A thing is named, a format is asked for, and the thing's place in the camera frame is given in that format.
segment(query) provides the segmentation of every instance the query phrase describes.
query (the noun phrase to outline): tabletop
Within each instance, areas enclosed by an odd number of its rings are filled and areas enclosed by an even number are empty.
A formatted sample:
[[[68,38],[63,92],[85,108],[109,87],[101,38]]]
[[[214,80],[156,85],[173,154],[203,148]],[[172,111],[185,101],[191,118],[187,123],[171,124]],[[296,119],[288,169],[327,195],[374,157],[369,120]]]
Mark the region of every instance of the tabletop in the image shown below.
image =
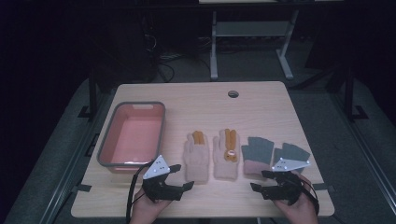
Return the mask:
[[[229,92],[237,92],[232,98]],[[121,102],[159,101],[166,107],[163,145],[161,154],[169,165],[181,164],[181,170],[170,174],[168,185],[186,183],[183,146],[188,133],[202,131],[209,139],[219,136],[219,131],[235,129],[241,145],[248,144],[248,137],[258,136],[282,148],[283,143],[294,144],[312,154],[304,130],[294,110],[287,89],[282,82],[208,82],[120,85],[109,108],[92,158],[82,180],[92,186],[89,192],[79,191],[72,207],[74,217],[124,217],[132,175],[115,175],[100,165],[96,159],[99,143],[112,111]],[[323,183],[314,155],[311,165],[303,175],[313,184]],[[213,176],[213,161],[209,166],[209,180],[194,185],[180,201],[171,203],[160,217],[280,217],[281,213],[271,201],[252,191],[250,183],[274,186],[273,180],[260,176],[244,175],[243,162],[239,163],[235,181],[218,180]],[[135,192],[140,189],[141,177]],[[334,207],[326,189],[317,190],[320,203],[319,215],[331,216]]]

